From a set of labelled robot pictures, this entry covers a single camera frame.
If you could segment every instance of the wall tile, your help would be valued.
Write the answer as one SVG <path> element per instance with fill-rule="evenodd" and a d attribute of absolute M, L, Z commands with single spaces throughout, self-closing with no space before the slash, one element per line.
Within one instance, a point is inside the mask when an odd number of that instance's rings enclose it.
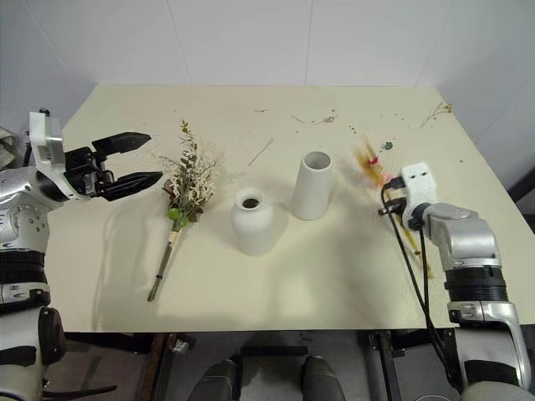
<path fill-rule="evenodd" d="M 527 3 L 456 2 L 419 82 L 453 103 L 474 141 L 532 72 L 535 3 Z"/>
<path fill-rule="evenodd" d="M 0 121 L 19 133 L 28 112 L 50 109 L 66 124 L 84 96 L 56 57 L 24 2 L 0 2 Z"/>
<path fill-rule="evenodd" d="M 28 4 L 85 94 L 96 83 L 190 83 L 165 0 Z"/>
<path fill-rule="evenodd" d="M 314 1 L 307 83 L 415 85 L 451 5 Z"/>
<path fill-rule="evenodd" d="M 535 166 L 534 104 L 535 74 L 477 142 L 477 148 L 507 188 Z"/>
<path fill-rule="evenodd" d="M 302 85 L 311 0 L 169 0 L 193 84 Z"/>

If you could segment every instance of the white table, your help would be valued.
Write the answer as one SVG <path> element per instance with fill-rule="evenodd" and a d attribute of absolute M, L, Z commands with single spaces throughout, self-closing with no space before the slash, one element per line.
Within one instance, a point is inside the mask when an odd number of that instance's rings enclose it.
<path fill-rule="evenodd" d="M 393 142 L 392 150 L 379 153 L 389 171 L 425 160 L 441 201 L 489 221 L 510 299 L 522 322 L 535 322 L 535 237 L 453 114 L 420 127 L 441 101 L 433 88 L 99 86 L 65 127 L 66 150 L 119 132 L 145 132 L 151 142 L 111 156 L 107 166 L 116 177 L 160 170 L 157 155 L 179 156 L 186 119 L 219 153 L 221 175 L 216 198 L 182 236 L 153 303 L 146 298 L 170 226 L 160 185 L 115 202 L 73 201 L 53 212 L 46 269 L 65 330 L 424 327 L 393 231 L 377 215 L 377 191 L 355 186 L 348 175 L 349 125 L 377 150 Z M 331 115 L 333 123 L 318 124 Z M 229 221 L 235 192 L 256 186 L 287 204 L 298 163 L 311 150 L 334 159 L 338 189 L 327 214 L 319 221 L 286 214 L 288 226 L 273 251 L 242 254 Z M 432 317 L 437 327 L 450 326 L 438 251 L 428 247 L 436 277 Z"/>

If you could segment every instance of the green bead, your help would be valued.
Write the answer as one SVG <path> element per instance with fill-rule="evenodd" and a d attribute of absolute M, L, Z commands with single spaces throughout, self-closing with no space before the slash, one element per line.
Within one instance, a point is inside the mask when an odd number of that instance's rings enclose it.
<path fill-rule="evenodd" d="M 182 211 L 176 207 L 171 207 L 167 211 L 167 217 L 169 217 L 171 220 L 178 220 L 182 217 Z"/>
<path fill-rule="evenodd" d="M 189 223 L 190 221 L 188 220 L 187 216 L 183 216 L 181 217 L 181 219 L 178 221 L 178 225 L 180 228 L 184 228 L 185 226 L 187 226 L 187 223 Z"/>

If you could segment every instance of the white ceramic vase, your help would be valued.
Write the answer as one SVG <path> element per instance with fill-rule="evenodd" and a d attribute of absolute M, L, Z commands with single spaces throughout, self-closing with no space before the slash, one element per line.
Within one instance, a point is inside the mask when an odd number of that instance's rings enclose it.
<path fill-rule="evenodd" d="M 273 205 L 256 188 L 245 188 L 236 193 L 231 222 L 243 253 L 265 255 L 275 246 Z"/>
<path fill-rule="evenodd" d="M 333 189 L 333 161 L 324 152 L 303 157 L 292 198 L 292 213 L 303 220 L 316 220 L 325 214 Z"/>

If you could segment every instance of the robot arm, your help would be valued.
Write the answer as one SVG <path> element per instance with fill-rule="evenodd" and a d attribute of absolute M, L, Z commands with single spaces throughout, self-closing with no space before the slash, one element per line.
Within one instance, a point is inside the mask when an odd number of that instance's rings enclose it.
<path fill-rule="evenodd" d="M 0 172 L 0 400 L 41 398 L 46 366 L 65 352 L 58 311 L 48 307 L 44 271 L 47 214 L 72 199 L 113 201 L 155 184 L 162 173 L 114 179 L 108 155 L 142 146 L 149 135 L 126 132 L 64 153 L 61 130 L 47 110 L 30 114 L 36 166 Z"/>
<path fill-rule="evenodd" d="M 529 389 L 526 344 L 516 308 L 507 299 L 490 226 L 475 211 L 437 203 L 436 183 L 424 163 L 405 167 L 392 186 L 403 188 L 406 194 L 404 201 L 395 203 L 404 226 L 423 230 L 439 248 L 450 296 L 448 314 L 450 321 L 459 325 L 444 339 L 458 388 L 495 382 Z"/>

